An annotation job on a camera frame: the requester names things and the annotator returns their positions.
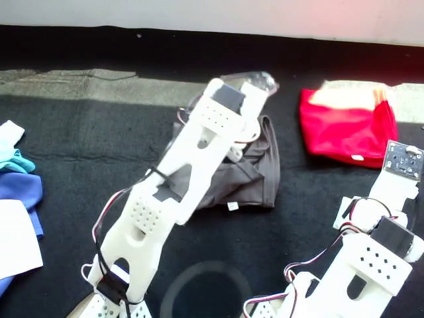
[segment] pink wire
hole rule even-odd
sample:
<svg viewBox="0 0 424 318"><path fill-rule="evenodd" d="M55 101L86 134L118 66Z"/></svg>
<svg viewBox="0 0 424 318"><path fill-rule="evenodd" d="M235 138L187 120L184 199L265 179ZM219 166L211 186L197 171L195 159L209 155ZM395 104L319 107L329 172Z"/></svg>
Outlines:
<svg viewBox="0 0 424 318"><path fill-rule="evenodd" d="M288 295L288 293L275 293L274 295L269 295L269 296L264 296L264 297L257 297L257 298L251 298L251 299L248 299L248 300L246 300L245 302L244 302L244 305L243 305L243 314L244 314L244 316L246 317L246 318L252 318L249 314L248 314L248 312L247 312L247 310L246 310L246 306L249 304L249 303L262 303L263 301L272 301L272 300L275 300L275 299L280 299L280 298L284 298L285 296L287 296Z"/></svg>
<svg viewBox="0 0 424 318"><path fill-rule="evenodd" d="M96 242L96 232L97 229L99 228L99 225L101 225L101 223L103 222L103 219L107 213L107 211L109 210L109 208L112 206L113 202L116 201L116 199L118 198L118 196L120 194L122 194L122 192L124 192L124 190L119 190L118 192L114 193L109 200L107 201L105 207L103 208L103 210L100 212L99 217L97 218L97 221L94 223L94 226L91 230L91 236L93 237L93 241Z"/></svg>

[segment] gray cloth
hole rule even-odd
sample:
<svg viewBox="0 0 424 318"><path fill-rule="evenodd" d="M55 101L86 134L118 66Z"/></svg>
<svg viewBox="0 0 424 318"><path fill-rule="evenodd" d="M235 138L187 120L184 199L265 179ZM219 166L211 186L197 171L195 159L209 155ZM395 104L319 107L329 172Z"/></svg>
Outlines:
<svg viewBox="0 0 424 318"><path fill-rule="evenodd" d="M240 162L221 163L197 209L228 202L274 207L280 184L278 146L270 118L263 115L258 120L259 138L248 147ZM174 136L180 131L178 125L174 125ZM189 176L189 166L180 169L170 177L170 189L184 196Z"/></svg>

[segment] red cloth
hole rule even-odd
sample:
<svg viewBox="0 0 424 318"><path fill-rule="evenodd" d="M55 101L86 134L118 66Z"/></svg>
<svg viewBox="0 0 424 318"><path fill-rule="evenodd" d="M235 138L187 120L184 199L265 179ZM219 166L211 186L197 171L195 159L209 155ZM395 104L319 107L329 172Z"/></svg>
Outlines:
<svg viewBox="0 0 424 318"><path fill-rule="evenodd" d="M322 101L316 103L315 92L303 89L300 98L300 123L307 150L349 164L381 168L388 140L398 140L398 127L384 90L374 90L374 110L363 105L334 108Z"/></svg>

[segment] circular mark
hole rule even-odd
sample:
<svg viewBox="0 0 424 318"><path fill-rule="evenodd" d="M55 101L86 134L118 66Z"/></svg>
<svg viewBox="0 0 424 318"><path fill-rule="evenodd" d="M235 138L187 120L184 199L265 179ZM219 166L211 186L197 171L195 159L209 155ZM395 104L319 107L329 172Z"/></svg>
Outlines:
<svg viewBox="0 0 424 318"><path fill-rule="evenodd" d="M245 300L252 294L249 283L245 276L235 267L229 266L219 260L200 262L184 270L171 284L165 293L164 300L160 305L160 318L172 318L174 302L182 288L191 280L204 273L226 274L235 283L241 296Z"/></svg>

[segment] dark rug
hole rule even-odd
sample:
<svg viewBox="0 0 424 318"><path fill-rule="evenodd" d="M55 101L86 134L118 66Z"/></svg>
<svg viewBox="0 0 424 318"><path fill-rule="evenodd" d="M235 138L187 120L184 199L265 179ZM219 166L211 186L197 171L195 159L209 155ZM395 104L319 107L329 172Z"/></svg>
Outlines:
<svg viewBox="0 0 424 318"><path fill-rule="evenodd" d="M173 317L238 317L245 297L286 287L282 268L288 262L307 260L332 241L342 196L369 192L378 171L306 155L297 115L301 88L339 79L424 83L423 48L117 28L4 26L0 34L1 70L107 68L137 71L142 78L203 82L266 70L280 82L264 109L280 148L275 209L205 209L186 226L175 226L146 295L154 317L160 316L175 279L200 262L206 270L176 296ZM0 299L0 317L64 317L90 292L80 266L95 254L92 224L114 191L137 181L158 159L174 117L170 107L0 96L0 121L12 119L26 129L19 148L42 176L38 210L45 231L44 267L15 279ZM420 124L400 123L399 134L402 142L424 148ZM119 207L109 224L118 214ZM422 217L415 233L424 237ZM334 254L307 269L322 276ZM208 269L216 262L225 264L221 271ZM384 317L424 315L424 260L413 267Z"/></svg>

